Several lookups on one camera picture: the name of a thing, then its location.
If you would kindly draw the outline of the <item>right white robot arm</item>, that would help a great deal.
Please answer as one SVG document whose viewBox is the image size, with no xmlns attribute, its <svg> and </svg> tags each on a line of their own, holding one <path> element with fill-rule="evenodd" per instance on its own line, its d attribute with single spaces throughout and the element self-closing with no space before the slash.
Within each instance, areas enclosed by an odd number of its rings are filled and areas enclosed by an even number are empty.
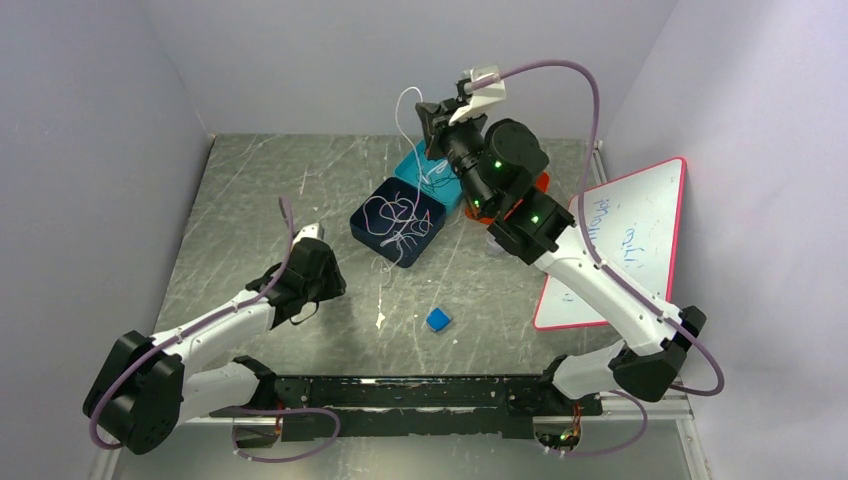
<svg viewBox="0 0 848 480">
<path fill-rule="evenodd" d="M 592 253 L 583 229 L 560 203 L 536 187 L 549 163 L 522 123 L 487 117 L 457 123 L 454 99 L 414 106 L 426 154 L 446 159 L 469 208 L 490 219 L 489 233 L 507 253 L 570 288 L 620 335 L 582 355 L 562 355 L 543 374 L 542 406 L 562 414 L 588 394 L 618 390 L 656 402 L 672 389 L 705 314 L 679 308 L 628 283 L 624 271 Z"/>
</svg>

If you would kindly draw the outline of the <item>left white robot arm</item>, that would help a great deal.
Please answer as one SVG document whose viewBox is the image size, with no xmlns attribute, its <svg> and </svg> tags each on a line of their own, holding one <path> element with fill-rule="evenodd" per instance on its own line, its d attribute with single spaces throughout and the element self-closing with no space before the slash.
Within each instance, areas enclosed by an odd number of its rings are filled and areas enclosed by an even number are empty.
<svg viewBox="0 0 848 480">
<path fill-rule="evenodd" d="M 345 290 L 322 228 L 303 227 L 282 262 L 206 315 L 150 336 L 119 337 L 83 403 L 90 440 L 142 455 L 194 418 L 230 408 L 261 416 L 284 406 L 276 374 L 252 357 L 213 370 L 208 364 Z"/>
</svg>

